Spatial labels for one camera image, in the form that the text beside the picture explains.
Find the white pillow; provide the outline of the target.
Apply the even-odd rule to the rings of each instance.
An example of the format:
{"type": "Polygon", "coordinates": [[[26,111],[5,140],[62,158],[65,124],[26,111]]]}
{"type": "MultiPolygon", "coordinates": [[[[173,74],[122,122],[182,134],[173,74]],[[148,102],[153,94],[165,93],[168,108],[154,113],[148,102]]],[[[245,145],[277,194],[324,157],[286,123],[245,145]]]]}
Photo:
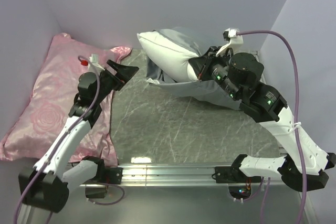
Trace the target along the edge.
{"type": "Polygon", "coordinates": [[[137,34],[138,41],[151,61],[176,82],[197,81],[189,60],[199,55],[179,46],[157,31],[137,34]]]}

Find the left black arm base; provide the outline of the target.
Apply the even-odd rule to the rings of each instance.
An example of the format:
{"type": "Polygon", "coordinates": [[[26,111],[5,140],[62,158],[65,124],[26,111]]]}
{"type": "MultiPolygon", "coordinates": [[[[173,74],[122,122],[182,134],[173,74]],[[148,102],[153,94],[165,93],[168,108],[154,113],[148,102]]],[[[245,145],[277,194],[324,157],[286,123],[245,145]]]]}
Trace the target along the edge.
{"type": "Polygon", "coordinates": [[[91,202],[94,202],[95,199],[106,199],[107,196],[111,196],[108,191],[110,187],[112,187],[119,189],[121,191],[121,196],[111,204],[113,205],[121,201],[125,196],[125,191],[120,186],[122,175],[122,167],[106,167],[102,175],[85,183],[86,198],[91,202]]]}

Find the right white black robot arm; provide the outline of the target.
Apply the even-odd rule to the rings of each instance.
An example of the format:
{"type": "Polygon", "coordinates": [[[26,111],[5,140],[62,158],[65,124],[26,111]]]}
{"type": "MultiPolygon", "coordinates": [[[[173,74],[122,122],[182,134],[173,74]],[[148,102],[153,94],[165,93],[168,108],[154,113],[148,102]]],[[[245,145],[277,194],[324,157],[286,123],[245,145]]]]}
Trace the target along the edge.
{"type": "Polygon", "coordinates": [[[335,153],[322,150],[301,127],[279,91],[261,82],[264,65],[249,53],[233,53],[227,49],[216,56],[218,48],[210,47],[199,58],[189,60],[200,81],[215,81],[246,115],[260,124],[286,151],[286,156],[257,158],[240,154],[230,168],[215,168],[217,183],[259,182],[262,177],[280,178],[293,190],[307,191],[325,188],[326,170],[335,166],[335,153]]]}

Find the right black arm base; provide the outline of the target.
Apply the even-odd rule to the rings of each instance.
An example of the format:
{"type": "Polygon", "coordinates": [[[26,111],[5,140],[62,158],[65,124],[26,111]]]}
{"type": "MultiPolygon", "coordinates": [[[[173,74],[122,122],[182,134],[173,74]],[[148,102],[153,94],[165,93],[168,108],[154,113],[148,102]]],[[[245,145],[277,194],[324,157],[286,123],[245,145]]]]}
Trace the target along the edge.
{"type": "Polygon", "coordinates": [[[217,184],[229,184],[229,194],[233,201],[244,203],[256,197],[262,188],[264,178],[246,176],[239,168],[248,155],[239,154],[230,166],[216,166],[211,175],[217,184]]]}

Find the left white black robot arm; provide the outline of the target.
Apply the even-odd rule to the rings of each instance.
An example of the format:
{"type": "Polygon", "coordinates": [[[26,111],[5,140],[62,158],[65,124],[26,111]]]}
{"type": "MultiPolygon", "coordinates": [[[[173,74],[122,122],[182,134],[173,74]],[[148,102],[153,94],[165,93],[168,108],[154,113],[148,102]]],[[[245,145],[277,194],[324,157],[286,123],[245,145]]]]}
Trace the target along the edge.
{"type": "Polygon", "coordinates": [[[82,139],[91,131],[101,112],[101,102],[113,91],[121,90],[139,71],[139,67],[125,66],[112,60],[113,69],[93,70],[79,77],[78,92],[64,128],[46,154],[32,167],[23,169],[19,176],[21,197],[19,204],[60,212],[70,193],[81,184],[109,181],[108,168],[99,157],[86,156],[78,165],[66,169],[68,162],[82,139]]]}

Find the grey satin pillowcase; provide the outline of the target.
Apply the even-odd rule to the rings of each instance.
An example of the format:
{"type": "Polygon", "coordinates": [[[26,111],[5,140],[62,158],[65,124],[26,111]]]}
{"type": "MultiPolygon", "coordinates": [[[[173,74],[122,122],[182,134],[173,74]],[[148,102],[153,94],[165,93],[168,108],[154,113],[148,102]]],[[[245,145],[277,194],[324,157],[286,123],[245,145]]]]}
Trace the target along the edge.
{"type": "MultiPolygon", "coordinates": [[[[195,52],[201,57],[210,46],[214,46],[213,39],[196,31],[184,27],[154,30],[175,42],[179,46],[195,52]]],[[[160,87],[177,97],[193,97],[199,101],[209,102],[214,105],[238,110],[240,102],[232,100],[214,80],[176,82],[163,72],[147,56],[147,82],[160,87]]]]}

